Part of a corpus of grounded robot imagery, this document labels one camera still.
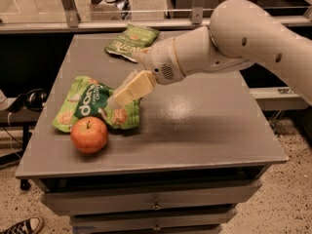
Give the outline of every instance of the red apple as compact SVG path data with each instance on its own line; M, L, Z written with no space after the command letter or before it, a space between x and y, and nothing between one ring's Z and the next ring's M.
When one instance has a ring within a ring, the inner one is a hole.
M91 116L82 118L73 125L70 138L77 150L91 154L106 145L108 131L103 121Z

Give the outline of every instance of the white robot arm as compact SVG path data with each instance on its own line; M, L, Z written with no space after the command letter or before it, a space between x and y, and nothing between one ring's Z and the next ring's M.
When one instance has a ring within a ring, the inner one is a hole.
M312 41L284 27L247 0L227 0L205 26L136 53L145 70L128 79L108 101L112 108L199 72L267 68L312 105Z

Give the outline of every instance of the sneaker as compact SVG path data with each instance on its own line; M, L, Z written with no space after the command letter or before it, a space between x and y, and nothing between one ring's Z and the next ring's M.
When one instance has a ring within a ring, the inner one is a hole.
M43 218L40 216L32 217L11 226L1 234L37 234L41 231L44 224Z

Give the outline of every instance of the drawer handle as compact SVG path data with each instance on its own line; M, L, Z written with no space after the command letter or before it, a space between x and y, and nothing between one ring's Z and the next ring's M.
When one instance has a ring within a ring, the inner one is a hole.
M162 206L158 204L158 201L155 202L155 204L152 206L152 210L158 211L161 210Z
M160 231L162 228L159 227L158 223L156 223L155 227L153 228L153 231Z

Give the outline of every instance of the green chip bag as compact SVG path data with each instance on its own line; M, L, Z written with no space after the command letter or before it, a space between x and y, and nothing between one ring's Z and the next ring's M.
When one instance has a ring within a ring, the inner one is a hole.
M127 29L104 49L109 54L120 55L136 62L132 56L132 52L150 47L159 33L154 28L128 24Z
M53 126L69 133L79 119L95 116L102 119L111 129L126 130L137 127L140 99L121 109L111 110L107 107L107 99L112 94L112 89L93 78L76 77L53 121Z

